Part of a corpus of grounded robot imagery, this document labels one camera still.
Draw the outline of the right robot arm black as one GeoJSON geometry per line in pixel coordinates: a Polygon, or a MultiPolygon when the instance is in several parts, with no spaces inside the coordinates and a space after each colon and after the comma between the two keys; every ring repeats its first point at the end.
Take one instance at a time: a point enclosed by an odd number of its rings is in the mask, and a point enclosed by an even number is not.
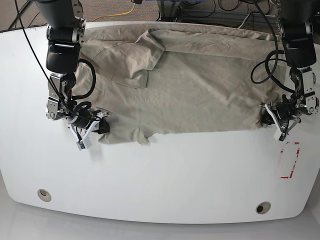
{"type": "Polygon", "coordinates": [[[94,66],[80,57],[86,29],[82,4],[78,0],[37,0],[35,4],[48,24],[46,68],[51,75],[46,116],[52,120],[66,120],[78,148],[88,149],[92,145],[89,134],[108,133],[110,126],[104,120],[109,112],[93,109],[86,100],[95,89],[97,77],[94,66]],[[89,67],[91,87],[85,94],[74,95],[72,89],[76,85],[79,64],[89,67]]]}

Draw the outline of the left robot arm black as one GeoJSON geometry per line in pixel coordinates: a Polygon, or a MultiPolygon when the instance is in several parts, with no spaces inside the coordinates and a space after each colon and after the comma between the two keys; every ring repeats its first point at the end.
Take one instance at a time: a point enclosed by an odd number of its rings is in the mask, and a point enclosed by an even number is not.
{"type": "Polygon", "coordinates": [[[290,67],[289,77],[295,89],[285,87],[274,76],[271,79],[290,97],[282,95],[280,102],[264,105],[262,124],[276,125],[274,137],[284,141],[289,131],[301,121],[301,115],[318,112],[320,101],[315,93],[316,76],[311,68],[316,63],[314,35],[320,33],[320,2],[318,0],[275,0],[276,20],[283,49],[271,52],[264,62],[268,70],[274,55],[284,54],[290,67]]]}

